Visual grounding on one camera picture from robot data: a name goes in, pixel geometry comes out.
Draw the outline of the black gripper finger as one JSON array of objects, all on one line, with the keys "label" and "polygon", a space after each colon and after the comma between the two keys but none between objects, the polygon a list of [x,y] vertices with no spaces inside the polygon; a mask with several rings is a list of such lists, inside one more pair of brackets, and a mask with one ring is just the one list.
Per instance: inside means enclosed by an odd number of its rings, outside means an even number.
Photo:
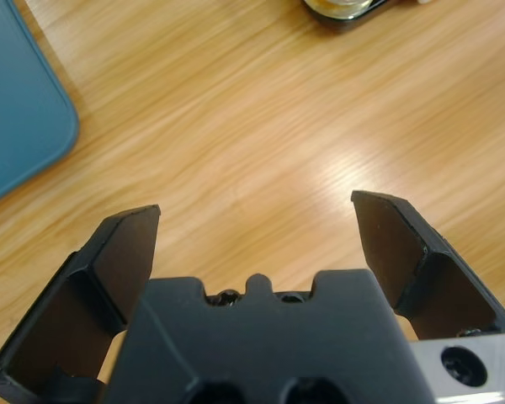
[{"label": "black gripper finger", "polygon": [[505,333],[505,308],[405,199],[355,190],[365,261],[420,339]]},{"label": "black gripper finger", "polygon": [[105,218],[71,253],[0,349],[8,403],[97,403],[98,375],[152,271],[160,209]]}]

